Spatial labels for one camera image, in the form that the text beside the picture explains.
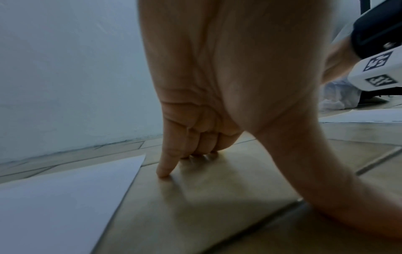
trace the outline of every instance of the floor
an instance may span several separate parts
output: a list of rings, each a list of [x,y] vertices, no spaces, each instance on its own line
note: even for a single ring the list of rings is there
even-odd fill
[[[400,104],[398,97],[360,109]],[[353,171],[402,195],[402,124],[322,127]],[[161,144],[127,141],[0,164],[0,183],[146,154],[95,254],[402,253],[402,243],[353,231],[303,203],[248,133],[219,156],[183,160],[165,180],[155,175]]]

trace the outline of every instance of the sheet of paper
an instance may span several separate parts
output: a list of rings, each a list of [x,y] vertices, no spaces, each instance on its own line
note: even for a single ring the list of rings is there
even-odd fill
[[[90,254],[145,156],[0,185],[0,253]]]
[[[320,123],[402,123],[402,108],[352,110],[321,117]]]

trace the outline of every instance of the qr code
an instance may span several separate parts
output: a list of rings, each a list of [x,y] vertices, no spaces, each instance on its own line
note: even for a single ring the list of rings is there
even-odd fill
[[[392,84],[398,83],[396,80],[394,80],[393,78],[391,78],[390,76],[388,76],[386,74],[366,79],[366,81],[375,87],[380,87],[383,85],[392,85]]]
[[[363,71],[365,72],[371,69],[384,66],[387,63],[389,57],[392,55],[392,52],[393,51],[371,58]]]

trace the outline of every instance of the white device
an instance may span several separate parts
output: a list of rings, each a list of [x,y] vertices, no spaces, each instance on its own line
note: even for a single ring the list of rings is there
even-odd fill
[[[361,60],[348,80],[362,91],[402,86],[402,46]]]

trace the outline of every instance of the clear plastic bag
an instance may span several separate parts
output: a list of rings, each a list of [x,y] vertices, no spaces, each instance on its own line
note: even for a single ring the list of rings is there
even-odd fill
[[[348,77],[343,77],[320,88],[320,111],[356,108],[360,101],[361,90],[354,87]]]

